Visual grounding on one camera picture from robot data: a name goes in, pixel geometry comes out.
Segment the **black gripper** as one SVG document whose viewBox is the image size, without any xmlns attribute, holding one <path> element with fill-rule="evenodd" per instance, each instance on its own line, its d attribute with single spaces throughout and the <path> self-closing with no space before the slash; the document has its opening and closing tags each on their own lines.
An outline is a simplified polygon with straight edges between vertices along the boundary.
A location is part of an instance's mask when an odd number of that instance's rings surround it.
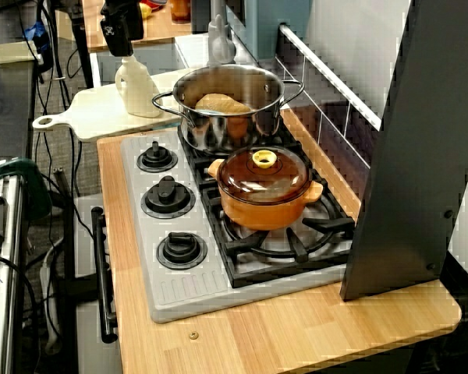
<svg viewBox="0 0 468 374">
<path fill-rule="evenodd" d="M 131 40 L 144 37 L 139 4 L 139 0 L 105 0 L 101 10 L 101 31 L 109 51 L 115 57 L 130 56 L 133 53 Z"/>
</svg>

